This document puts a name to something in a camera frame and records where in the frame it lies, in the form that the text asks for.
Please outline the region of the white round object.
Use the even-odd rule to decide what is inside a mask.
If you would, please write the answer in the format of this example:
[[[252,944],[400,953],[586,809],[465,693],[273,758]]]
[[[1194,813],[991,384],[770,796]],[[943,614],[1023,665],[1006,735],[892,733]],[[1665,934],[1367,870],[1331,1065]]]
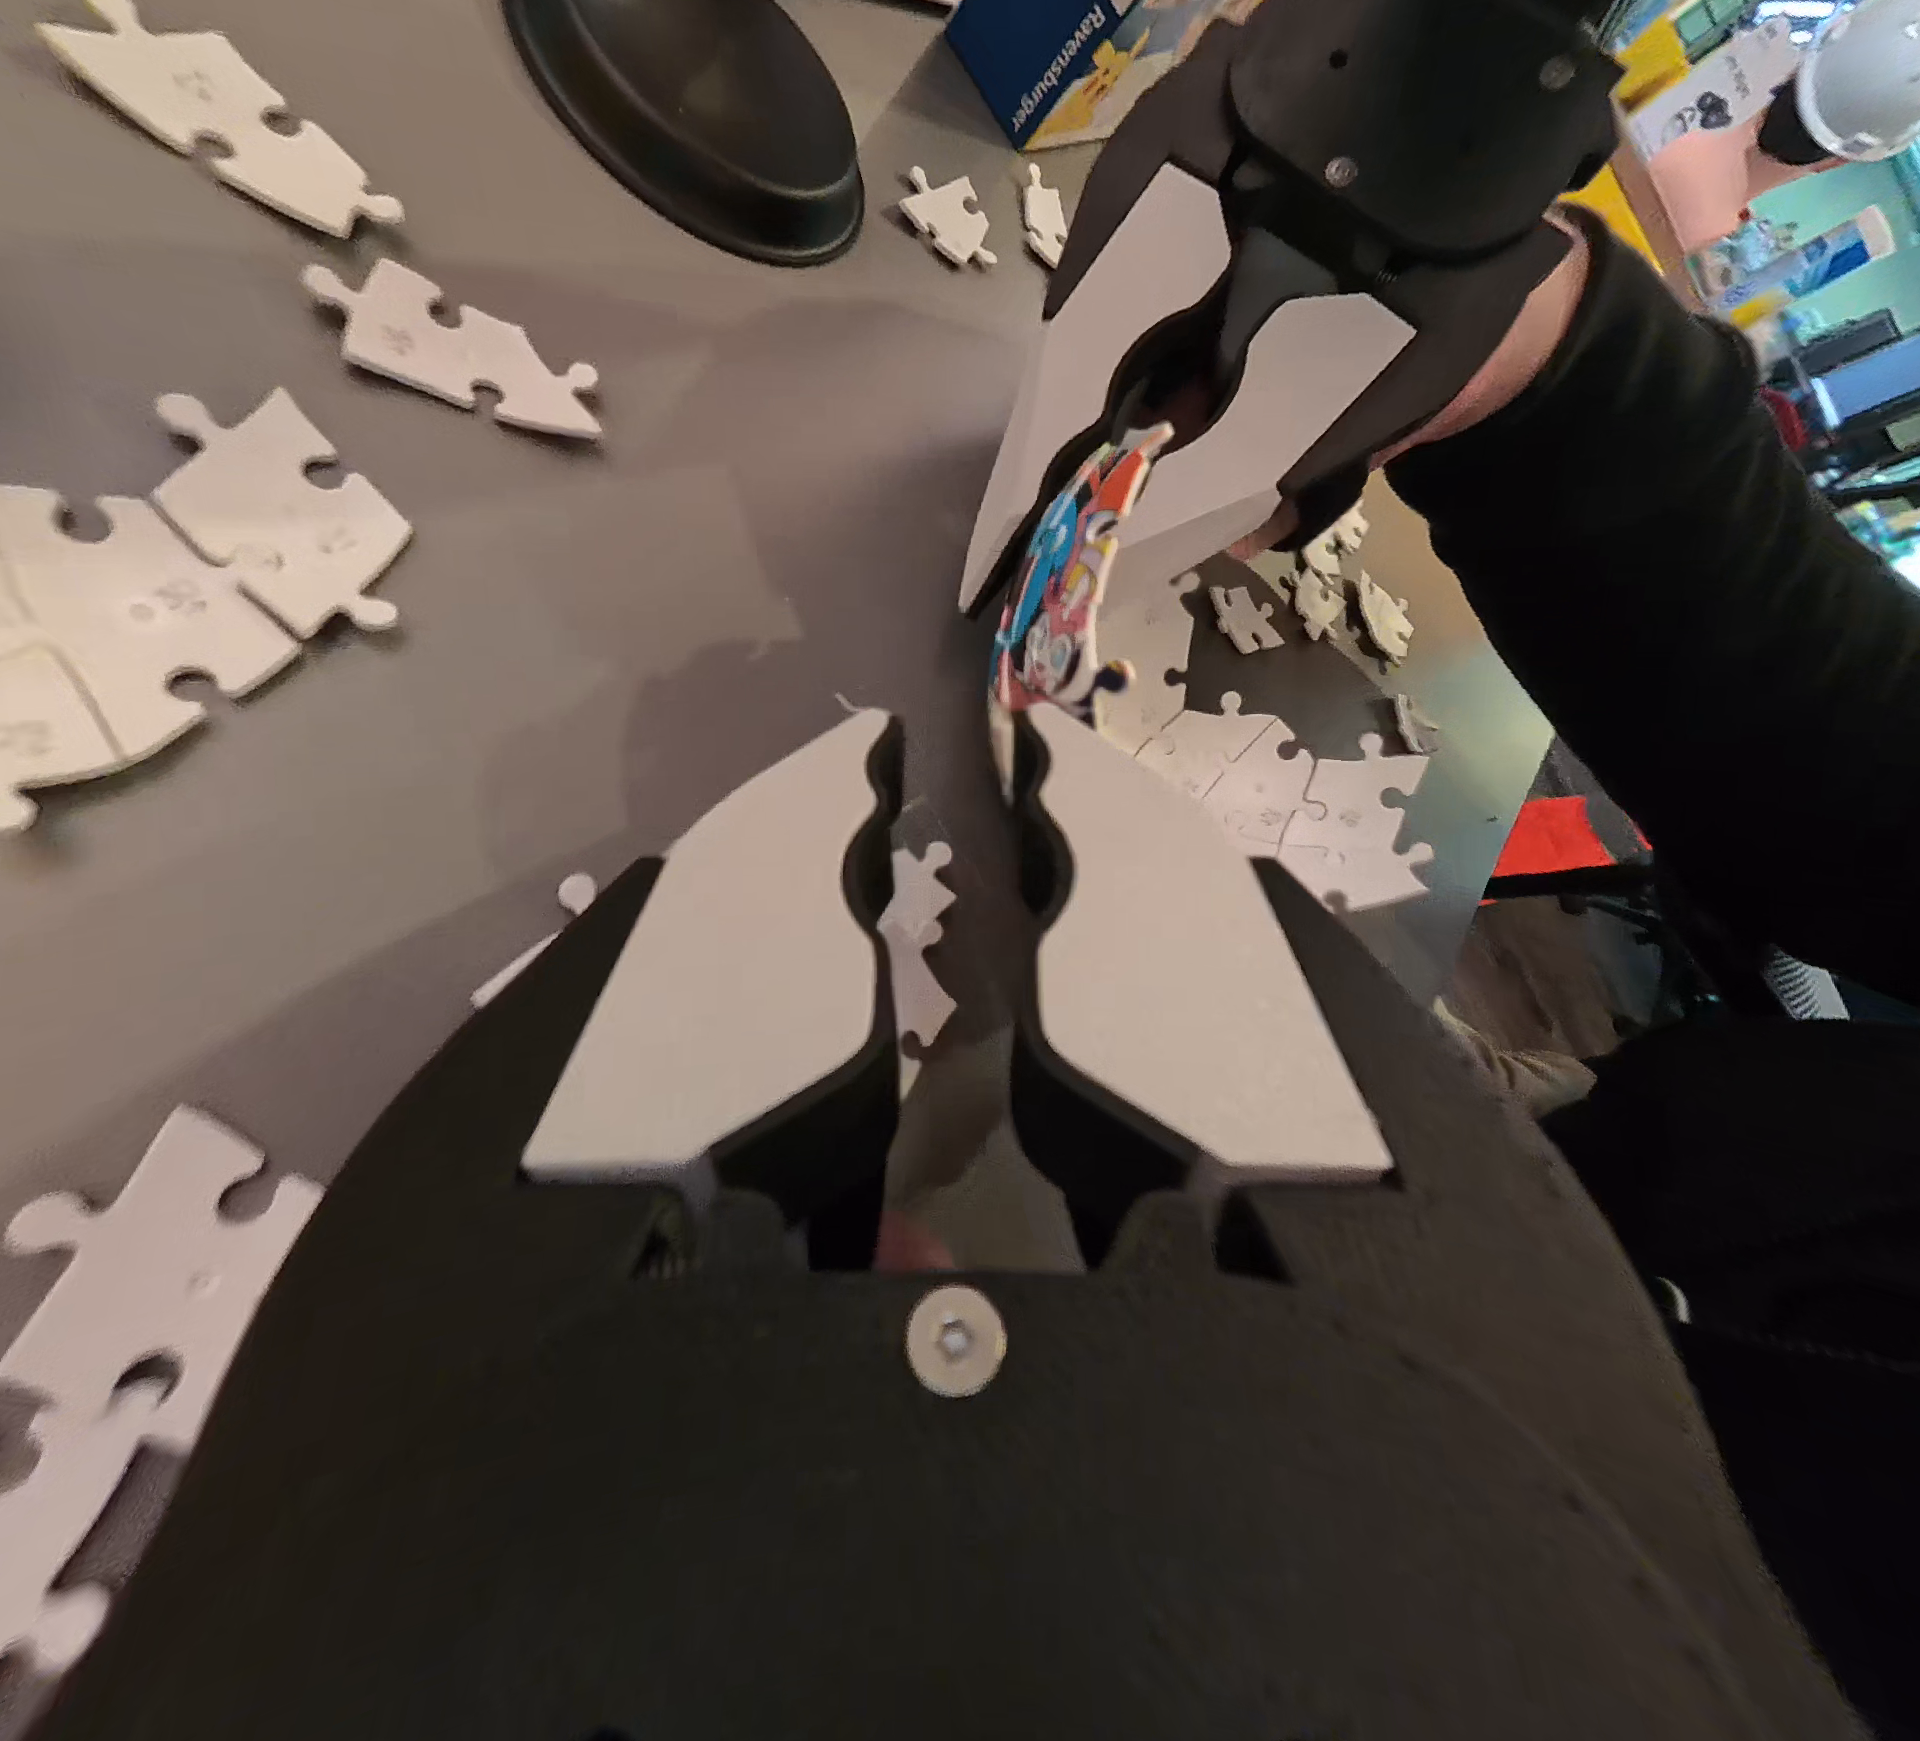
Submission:
[[[1918,0],[1859,0],[1806,50],[1794,110],[1817,152],[1876,164],[1918,137]]]

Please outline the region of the partly built puzzle ball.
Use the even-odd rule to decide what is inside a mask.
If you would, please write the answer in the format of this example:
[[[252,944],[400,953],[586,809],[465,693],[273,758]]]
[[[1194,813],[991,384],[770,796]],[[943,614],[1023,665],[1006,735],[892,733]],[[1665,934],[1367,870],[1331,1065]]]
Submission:
[[[1357,756],[1319,758],[1283,720],[1245,710],[1236,693],[1211,710],[1186,705],[1196,574],[1139,602],[1114,596],[1124,528],[1171,437],[1158,422],[1097,445],[1017,553],[987,674],[1002,794],[1014,792],[1015,720],[1053,707],[1200,801],[1241,855],[1281,864],[1323,906],[1363,914],[1424,896],[1433,851],[1401,834],[1429,752],[1407,703],[1397,703],[1401,752],[1367,731]]]

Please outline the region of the person's right forearm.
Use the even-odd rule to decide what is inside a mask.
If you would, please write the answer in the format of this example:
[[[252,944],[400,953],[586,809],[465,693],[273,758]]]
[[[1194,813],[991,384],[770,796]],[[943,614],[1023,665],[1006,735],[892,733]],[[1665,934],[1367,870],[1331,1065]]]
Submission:
[[[1595,217],[1469,418],[1386,465],[1485,638],[1703,912],[1918,991],[1916,589],[1811,492],[1747,344]]]

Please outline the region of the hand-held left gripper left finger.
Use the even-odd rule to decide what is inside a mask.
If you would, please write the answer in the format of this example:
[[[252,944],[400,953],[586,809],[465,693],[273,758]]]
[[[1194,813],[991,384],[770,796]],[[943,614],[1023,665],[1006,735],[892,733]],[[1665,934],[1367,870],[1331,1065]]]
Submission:
[[[757,1194],[865,1269],[898,1126],[890,895],[903,735],[846,714],[668,849],[520,1155],[543,1185]]]

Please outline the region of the red chair part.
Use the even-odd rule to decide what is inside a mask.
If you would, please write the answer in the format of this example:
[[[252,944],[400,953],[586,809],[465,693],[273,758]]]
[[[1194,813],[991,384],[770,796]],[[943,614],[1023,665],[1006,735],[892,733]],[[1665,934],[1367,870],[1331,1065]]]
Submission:
[[[1504,838],[1479,906],[1631,896],[1650,879],[1650,860],[1652,851],[1633,822],[1627,839],[1610,845],[1585,798],[1530,798]]]

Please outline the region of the person's right hand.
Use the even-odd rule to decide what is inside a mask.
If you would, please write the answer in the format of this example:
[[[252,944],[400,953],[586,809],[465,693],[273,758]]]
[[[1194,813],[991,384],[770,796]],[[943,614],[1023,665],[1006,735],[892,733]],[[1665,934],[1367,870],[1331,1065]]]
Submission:
[[[1608,236],[1602,221],[1576,203],[1559,203],[1547,224],[1561,240],[1562,253],[1547,268],[1496,342],[1485,321],[1473,336],[1416,336],[1403,361],[1414,371],[1414,384],[1380,378],[1359,401],[1344,410],[1312,448],[1323,448],[1331,464],[1316,475],[1310,458],[1281,479],[1272,513],[1240,539],[1224,545],[1224,555],[1249,562],[1270,549],[1295,547],[1302,524],[1298,496],[1316,496],[1331,477],[1357,465],[1365,475],[1416,448],[1467,433],[1513,405],[1545,371],[1572,331],[1597,247]]]

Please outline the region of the black round ball stand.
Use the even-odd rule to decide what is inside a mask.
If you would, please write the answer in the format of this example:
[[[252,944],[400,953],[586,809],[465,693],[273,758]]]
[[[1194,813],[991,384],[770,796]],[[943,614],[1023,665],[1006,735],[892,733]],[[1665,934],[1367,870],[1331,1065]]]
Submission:
[[[865,188],[848,107],[776,0],[499,0],[548,109],[617,184],[738,258],[827,266]]]

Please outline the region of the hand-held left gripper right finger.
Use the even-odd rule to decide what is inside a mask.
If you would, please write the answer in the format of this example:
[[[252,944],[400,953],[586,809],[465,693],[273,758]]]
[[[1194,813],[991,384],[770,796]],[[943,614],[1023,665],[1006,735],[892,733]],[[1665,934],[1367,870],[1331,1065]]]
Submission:
[[[1017,1145],[1088,1269],[1141,1200],[1373,1187],[1386,1136],[1266,879],[1186,794],[1061,708],[1012,729],[1033,919],[1012,1043]]]

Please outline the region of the joined white puzzle pieces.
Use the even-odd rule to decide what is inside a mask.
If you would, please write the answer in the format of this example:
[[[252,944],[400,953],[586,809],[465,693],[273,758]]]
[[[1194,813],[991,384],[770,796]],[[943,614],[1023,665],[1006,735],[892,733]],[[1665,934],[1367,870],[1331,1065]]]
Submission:
[[[174,691],[210,682],[241,699],[300,659],[298,640],[138,500],[98,503],[108,530],[64,526],[60,496],[1,490],[1,828],[37,815],[36,794],[155,756],[205,712]]]

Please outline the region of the background shelving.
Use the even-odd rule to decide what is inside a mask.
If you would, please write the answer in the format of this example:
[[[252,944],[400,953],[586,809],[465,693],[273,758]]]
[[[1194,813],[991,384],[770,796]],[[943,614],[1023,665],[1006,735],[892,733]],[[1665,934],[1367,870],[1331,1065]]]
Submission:
[[[1787,445],[1843,528],[1916,577],[1918,141],[1817,152],[1806,50],[1859,0],[1621,0],[1614,52],[1659,17],[1688,71],[1627,124],[1684,296],[1749,344]]]

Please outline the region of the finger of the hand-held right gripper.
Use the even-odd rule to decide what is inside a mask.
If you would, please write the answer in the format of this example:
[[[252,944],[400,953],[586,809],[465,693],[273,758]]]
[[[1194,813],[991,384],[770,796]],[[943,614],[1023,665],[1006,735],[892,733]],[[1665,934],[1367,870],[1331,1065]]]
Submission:
[[[1253,336],[1221,416],[1154,460],[1116,534],[1114,572],[1188,572],[1260,530],[1285,475],[1414,336],[1371,296],[1283,304]]]
[[[1101,439],[1116,374],[1137,342],[1202,298],[1228,266],[1217,192],[1162,167],[1057,312],[1042,323],[976,509],[959,612],[979,614],[1042,500],[1055,458]]]

